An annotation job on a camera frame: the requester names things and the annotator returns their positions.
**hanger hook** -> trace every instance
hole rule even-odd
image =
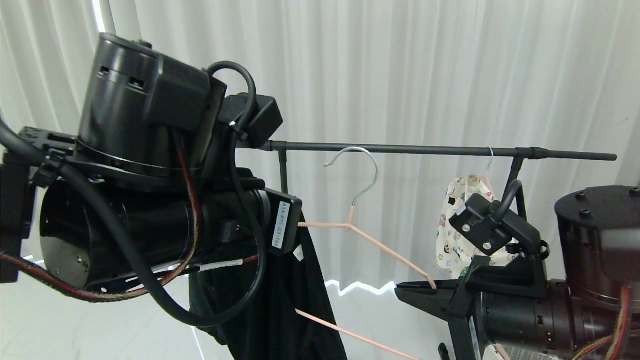
[[[486,166],[487,174],[489,174],[489,171],[491,170],[491,164],[493,164],[493,149],[490,147],[489,150],[491,150],[491,160],[489,161],[489,165]]]
[[[369,186],[367,186],[364,190],[362,190],[360,193],[358,193],[358,195],[356,195],[356,197],[353,198],[353,202],[351,203],[351,206],[356,206],[356,202],[358,201],[358,198],[361,197],[362,195],[364,195],[369,190],[371,190],[371,188],[378,182],[378,174],[380,173],[380,168],[378,166],[378,162],[376,161],[376,158],[374,158],[373,155],[367,149],[364,149],[363,147],[358,147],[358,146],[349,146],[349,147],[345,147],[344,149],[340,150],[340,152],[338,152],[338,154],[333,158],[333,160],[331,160],[328,163],[324,164],[324,167],[330,167],[331,165],[333,165],[335,163],[336,160],[338,160],[340,155],[342,155],[342,154],[344,154],[345,152],[348,152],[348,151],[364,152],[365,154],[369,155],[369,157],[373,161],[373,164],[376,166],[376,176],[373,178],[373,182]]]

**white label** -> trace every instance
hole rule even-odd
[[[474,317],[469,319],[469,330],[471,330],[471,342],[474,344],[474,352],[476,353],[476,360],[482,360],[480,355],[480,344],[478,343],[478,334],[476,332],[476,323]]]
[[[456,210],[456,215],[458,215],[458,216],[462,215],[462,213],[464,213],[466,209],[467,209],[466,205],[462,204],[462,206],[460,206]]]
[[[293,250],[293,256],[295,256],[298,261],[303,261],[305,259],[305,253],[302,252],[302,244],[298,245],[296,250]]]
[[[287,229],[287,220],[289,219],[289,208],[291,204],[280,201],[278,207],[278,217],[276,217],[276,227],[273,229],[273,241],[271,245],[276,249],[282,249],[282,240]]]
[[[232,261],[220,261],[219,263],[200,265],[200,271],[202,272],[202,271],[208,271],[208,270],[213,270],[218,268],[226,268],[229,266],[240,266],[242,264],[243,264],[242,259],[232,260]]]

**horizontal rod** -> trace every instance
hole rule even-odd
[[[493,147],[453,147],[453,146],[411,146],[411,145],[373,145],[357,143],[312,143],[312,142],[267,142],[261,149],[264,151],[340,151],[345,147],[357,146],[371,152],[384,154],[421,154],[421,155],[455,155],[455,156],[494,156],[525,159],[579,159],[616,161],[615,154],[600,152],[551,151],[540,147],[503,148]]]

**white curtain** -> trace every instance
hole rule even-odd
[[[557,238],[561,196],[640,181],[640,3],[634,1],[0,1],[0,106],[14,129],[75,133],[97,26],[197,67],[232,60],[277,99],[274,140],[614,152],[616,162],[526,161],[530,221]],[[241,78],[223,72],[231,94]],[[309,221],[346,219],[373,176],[362,154],[290,152],[289,190]],[[376,155],[381,177],[355,224],[428,272],[442,194],[488,158]],[[276,154],[242,151],[279,189]],[[498,196],[510,160],[496,158]],[[326,279],[417,279],[356,235],[314,229]],[[549,263],[562,275],[557,242]]]

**pink clothes hanger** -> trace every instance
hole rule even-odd
[[[325,222],[300,222],[298,224],[298,226],[300,226],[300,227],[325,227],[325,228],[334,228],[334,229],[335,228],[342,228],[342,229],[346,229],[347,231],[349,231],[349,230],[353,231],[354,233],[356,233],[357,235],[359,235],[363,239],[371,242],[373,245],[379,247],[381,250],[384,250],[385,252],[387,252],[388,254],[393,256],[394,258],[400,260],[400,262],[402,262],[406,266],[409,266],[411,269],[413,269],[416,272],[418,272],[418,274],[422,275],[425,279],[427,279],[427,282],[429,282],[429,284],[431,285],[431,287],[433,289],[436,289],[437,288],[436,287],[436,283],[433,281],[431,276],[429,276],[429,274],[427,274],[421,268],[419,268],[418,266],[413,264],[411,261],[408,261],[407,259],[402,257],[397,252],[391,250],[390,248],[388,248],[387,246],[382,244],[380,241],[378,241],[378,240],[372,238],[371,236],[367,235],[362,230],[358,229],[357,227],[355,227],[352,224],[353,213],[355,212],[355,209],[356,209],[356,202],[358,201],[358,198],[360,196],[364,195],[366,192],[371,190],[371,188],[373,188],[373,186],[378,182],[378,175],[380,173],[380,168],[378,166],[378,162],[376,161],[376,158],[374,158],[373,155],[367,149],[364,149],[364,148],[361,148],[361,147],[356,147],[356,146],[351,146],[351,147],[344,148],[343,150],[338,152],[338,154],[333,158],[333,160],[331,160],[330,162],[324,164],[324,166],[325,167],[329,167],[329,166],[333,165],[336,162],[336,160],[338,160],[340,155],[344,154],[347,151],[364,152],[365,154],[369,155],[369,157],[373,160],[374,165],[376,165],[376,175],[375,175],[375,177],[373,179],[373,182],[369,186],[367,186],[364,190],[362,190],[358,195],[356,195],[355,198],[353,198],[353,202],[351,203],[351,209],[349,210],[349,217],[347,218],[347,222],[343,223],[343,224],[325,223]]]

